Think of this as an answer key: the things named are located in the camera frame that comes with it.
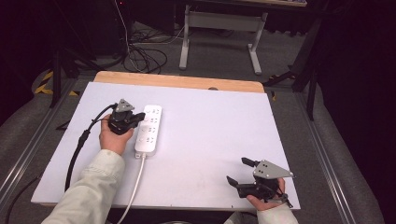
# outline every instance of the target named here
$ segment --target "white board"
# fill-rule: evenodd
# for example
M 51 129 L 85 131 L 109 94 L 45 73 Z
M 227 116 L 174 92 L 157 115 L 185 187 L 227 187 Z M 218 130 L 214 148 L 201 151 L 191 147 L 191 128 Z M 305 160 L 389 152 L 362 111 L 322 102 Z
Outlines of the white board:
M 35 190 L 33 203 L 60 201 L 78 138 L 92 119 L 121 98 L 135 107 L 134 113 L 142 112 L 145 105 L 163 107 L 157 151 L 146 160 L 133 207 L 252 210 L 226 179 L 228 175 L 240 184 L 253 182 L 253 168 L 241 158 L 267 160 L 289 170 L 265 93 L 90 83 Z M 98 123 L 78 155 L 72 183 L 100 150 L 99 132 Z M 134 158 L 136 136 L 123 155 L 126 170 L 115 206 L 128 204 L 137 178 L 141 160 Z M 292 179 L 285 180 L 293 209 L 300 209 Z

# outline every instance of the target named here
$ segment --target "white cable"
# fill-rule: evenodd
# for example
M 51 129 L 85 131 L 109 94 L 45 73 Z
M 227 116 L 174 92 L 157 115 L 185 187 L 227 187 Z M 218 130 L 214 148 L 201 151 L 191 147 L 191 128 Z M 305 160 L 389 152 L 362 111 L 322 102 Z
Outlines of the white cable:
M 134 195 L 136 194 L 137 186 L 139 185 L 140 176 L 142 175 L 143 166 L 145 165 L 145 160 L 146 160 L 146 154 L 144 153 L 142 156 L 142 163 L 140 165 L 139 175 L 137 176 L 136 183 L 134 184 L 134 192 L 132 193 L 131 199 L 129 200 L 128 206 L 126 207 L 124 214 L 122 215 L 120 221 L 117 222 L 117 224 L 121 224 L 121 222 L 126 217 L 126 214 L 128 213 L 129 208 L 132 205 L 132 201 L 134 200 Z
M 139 72 L 141 72 L 141 73 L 144 73 L 143 71 L 141 71 L 140 69 L 138 69 L 136 65 L 134 65 L 134 62 L 133 62 L 132 59 L 131 59 L 131 52 L 129 51 L 129 45 L 128 45 L 128 31 L 127 31 L 127 29 L 126 29 L 125 22 L 123 21 L 123 18 L 122 18 L 120 9 L 119 9 L 119 5 L 117 4 L 117 0 L 114 0 L 114 4 L 116 5 L 116 9 L 117 9 L 117 11 L 119 12 L 119 15 L 120 15 L 120 18 L 121 18 L 121 22 L 122 22 L 122 25 L 123 25 L 123 27 L 124 27 L 124 31 L 125 31 L 125 44 L 126 44 L 126 50 L 127 50 L 127 52 L 128 52 L 128 59 L 129 59 L 129 61 L 131 61 L 131 64 L 134 66 L 134 68 L 135 68 L 137 71 L 139 71 Z

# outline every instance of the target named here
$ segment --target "metal rail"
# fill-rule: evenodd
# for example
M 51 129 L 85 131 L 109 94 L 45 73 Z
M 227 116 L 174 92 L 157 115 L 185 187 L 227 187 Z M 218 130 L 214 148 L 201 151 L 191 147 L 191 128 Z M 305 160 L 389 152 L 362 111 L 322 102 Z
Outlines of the metal rail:
M 304 118 L 306 123 L 308 124 L 309 131 L 312 134 L 312 138 L 315 143 L 315 151 L 317 152 L 318 160 L 320 166 L 323 170 L 323 173 L 327 179 L 327 183 L 329 184 L 330 191 L 332 192 L 332 196 L 335 200 L 335 204 L 337 205 L 338 212 L 340 213 L 341 219 L 345 224 L 355 224 L 356 220 L 353 217 L 352 211 L 350 210 L 349 204 L 347 203 L 347 198 L 342 190 L 340 181 L 335 174 L 334 169 L 332 168 L 332 163 L 327 155 L 326 148 L 323 146 L 323 143 L 318 134 L 317 127 L 314 121 L 310 120 L 308 114 L 306 113 L 306 103 L 302 93 L 295 92 L 294 96 L 297 100 L 297 104 L 300 106 L 301 111 L 304 114 Z
M 61 99 L 53 108 L 49 108 L 37 130 L 35 131 L 35 134 L 29 141 L 29 144 L 26 146 L 15 165 L 9 171 L 6 180 L 0 188 L 0 212 L 6 206 L 7 200 L 20 182 L 24 172 L 29 166 L 29 163 L 32 161 L 33 156 L 38 151 L 38 148 L 40 147 L 41 142 L 49 129 L 52 119 L 57 114 L 59 108 L 64 102 L 64 99 L 67 98 L 67 93 L 73 89 L 76 81 L 76 79 L 69 78 L 64 82 Z

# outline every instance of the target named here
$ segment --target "wire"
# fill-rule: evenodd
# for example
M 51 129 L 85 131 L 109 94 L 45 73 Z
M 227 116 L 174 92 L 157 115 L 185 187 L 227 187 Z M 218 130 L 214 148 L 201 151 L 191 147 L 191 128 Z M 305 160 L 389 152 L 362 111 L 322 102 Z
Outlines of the wire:
M 144 70 L 145 71 L 144 73 L 147 73 L 147 74 L 152 73 L 157 69 L 159 69 L 158 74 L 160 74 L 161 68 L 168 61 L 166 54 L 158 49 L 143 49 L 143 48 L 140 48 L 140 47 L 134 46 L 134 45 L 130 45 L 130 49 L 131 49 L 131 54 L 129 55 L 129 60 L 130 61 L 134 60 L 137 64 L 137 66 L 140 67 L 139 70 L 140 71 Z M 155 51 L 155 52 L 160 53 L 164 57 L 164 62 L 161 64 L 158 63 L 157 60 L 155 60 L 151 55 L 147 54 L 147 51 Z M 154 62 L 155 64 L 157 64 L 157 66 L 152 68 L 152 66 L 150 66 L 151 62 Z M 125 60 L 122 64 L 123 64 L 125 70 L 127 70 L 129 72 L 136 72 L 136 70 L 132 70 L 131 68 L 127 67 Z
M 117 224 L 121 224 L 121 222 L 122 222 L 122 221 L 124 220 L 124 218 L 126 217 L 126 214 L 128 214 L 129 208 L 130 208 L 131 205 L 132 205 L 132 201 L 134 200 L 134 195 L 136 194 L 136 190 L 137 190 L 137 187 L 138 187 L 138 185 L 139 185 L 140 176 L 142 175 L 143 167 L 144 167 L 144 165 L 145 165 L 145 160 L 146 160 L 146 153 L 143 153 L 143 156 L 142 156 L 142 163 L 140 164 L 139 175 L 137 176 L 136 183 L 134 184 L 134 192 L 132 193 L 131 199 L 129 200 L 128 206 L 126 207 L 124 214 L 123 214 L 122 217 L 120 218 L 120 221 L 117 222 Z
M 97 123 L 99 121 L 99 118 L 109 109 L 109 108 L 116 108 L 118 104 L 114 104 L 114 105 L 108 105 L 104 110 L 102 110 L 102 112 L 99 113 L 98 116 L 96 116 L 95 119 L 92 120 L 92 123 L 90 125 L 90 127 L 88 127 L 87 130 L 84 131 L 84 133 L 81 135 L 81 137 L 78 139 L 78 145 L 77 148 L 73 154 L 72 160 L 70 161 L 69 164 L 69 168 L 67 170 L 67 176 L 66 176 L 66 181 L 64 183 L 64 191 L 67 191 L 70 187 L 70 180 L 72 178 L 72 174 L 73 174 L 73 168 L 74 165 L 76 163 L 77 157 L 78 157 L 78 153 L 81 151 L 82 147 L 84 147 L 84 143 L 85 141 L 87 141 L 88 136 L 91 133 L 91 128 L 93 127 L 93 125 L 95 125 L 95 123 Z
M 131 56 L 131 53 L 130 53 L 130 51 L 129 51 L 129 44 L 128 44 L 128 30 L 126 29 L 126 25 L 125 25 L 125 22 L 124 22 L 124 20 L 123 20 L 123 18 L 122 18 L 122 15 L 121 15 L 121 12 L 120 12 L 119 5 L 118 5 L 118 3 L 117 3 L 117 0 L 114 0 L 114 4 L 116 5 L 116 9 L 117 9 L 117 11 L 119 12 L 120 19 L 121 19 L 121 22 L 122 22 L 122 26 L 123 26 L 124 31 L 125 31 L 125 38 L 124 38 L 124 39 L 125 39 L 125 44 L 126 44 L 126 52 L 128 53 L 129 56 Z M 134 66 L 134 68 L 135 68 L 137 71 L 143 73 L 143 71 L 141 71 L 140 69 L 137 68 L 136 65 L 134 65 L 134 62 L 132 62 L 131 58 L 130 58 L 130 57 L 128 57 L 128 58 L 129 58 L 129 61 L 131 61 L 131 64 Z
M 67 122 L 59 125 L 58 127 L 55 128 L 55 130 L 57 131 L 66 131 L 67 127 L 65 127 L 66 125 L 68 125 L 70 123 L 70 120 L 68 120 Z
M 44 174 L 44 172 L 41 172 L 41 174 L 39 174 L 38 176 L 36 176 L 33 180 L 31 180 L 25 187 L 23 187 L 23 189 L 21 189 L 21 191 L 17 194 L 17 196 L 15 196 L 14 200 L 12 200 L 11 205 L 8 208 L 7 211 L 7 215 L 6 215 L 6 221 L 5 223 L 8 224 L 9 223 L 9 217 L 11 217 L 11 212 L 12 212 L 12 208 L 14 207 L 15 203 L 17 202 L 17 200 L 21 197 L 21 195 L 33 184 L 37 181 L 37 179 L 41 179 L 41 176 Z
M 147 44 L 163 44 L 163 45 L 166 45 L 166 44 L 170 44 L 170 43 L 174 42 L 176 39 L 179 38 L 179 36 L 180 36 L 180 34 L 181 34 L 181 32 L 182 32 L 183 30 L 184 30 L 184 26 L 180 29 L 180 31 L 179 31 L 178 34 L 175 36 L 175 38 L 174 38 L 172 41 L 170 41 L 170 42 L 166 42 L 166 43 L 163 43 L 163 42 L 158 42 L 158 43 L 156 43 L 156 42 L 134 43 L 134 45 L 147 45 Z M 148 40 L 158 39 L 158 38 L 165 38 L 165 37 L 168 37 L 168 36 L 157 36 L 157 37 L 154 36 L 154 37 L 149 38 Z
M 113 62 L 111 63 L 104 63 L 104 64 L 98 64 L 98 66 L 101 66 L 103 68 L 109 68 L 111 66 L 114 66 L 118 63 L 120 63 L 123 60 L 124 56 L 120 55 L 119 58 L 115 59 Z M 83 70 L 91 70 L 91 68 L 89 66 L 85 66 L 84 64 L 80 64 L 80 63 L 76 63 L 76 66 L 83 69 Z

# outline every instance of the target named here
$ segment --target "metal stand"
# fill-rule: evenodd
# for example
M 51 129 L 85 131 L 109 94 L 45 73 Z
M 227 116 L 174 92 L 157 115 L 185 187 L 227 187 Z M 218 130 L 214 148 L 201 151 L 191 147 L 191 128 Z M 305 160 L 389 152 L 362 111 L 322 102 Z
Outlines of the metal stand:
M 297 57 L 294 60 L 293 66 L 291 67 L 289 72 L 286 72 L 280 75 L 279 77 L 275 77 L 263 83 L 264 87 L 270 87 L 287 78 L 296 77 L 296 80 L 294 81 L 291 87 L 293 91 L 303 91 L 306 84 L 308 84 L 308 82 L 311 81 L 309 87 L 309 93 L 308 93 L 308 104 L 306 108 L 308 117 L 311 120 L 314 119 L 313 108 L 314 108 L 314 99 L 315 99 L 315 89 L 317 84 L 316 82 L 317 69 L 315 68 L 318 67 L 318 65 L 316 64 L 318 63 L 318 60 L 312 60 L 314 63 L 311 64 L 307 64 L 307 63 L 310 57 L 312 57 L 312 48 L 315 44 L 320 24 L 321 24 L 321 18 L 317 18 L 315 22 L 312 24 L 312 27 L 309 29 L 305 41 L 301 46 L 300 51 L 297 54 Z
M 247 49 L 253 64 L 254 73 L 262 74 L 259 59 L 257 58 L 256 48 L 262 36 L 262 29 L 267 18 L 267 13 L 262 13 L 261 17 L 246 17 L 236 15 L 224 15 L 206 12 L 191 12 L 189 5 L 186 5 L 184 16 L 184 38 L 181 48 L 179 68 L 187 68 L 187 58 L 189 55 L 189 29 L 190 27 L 202 27 L 213 29 L 228 29 L 247 32 L 256 32 L 253 44 L 248 44 Z

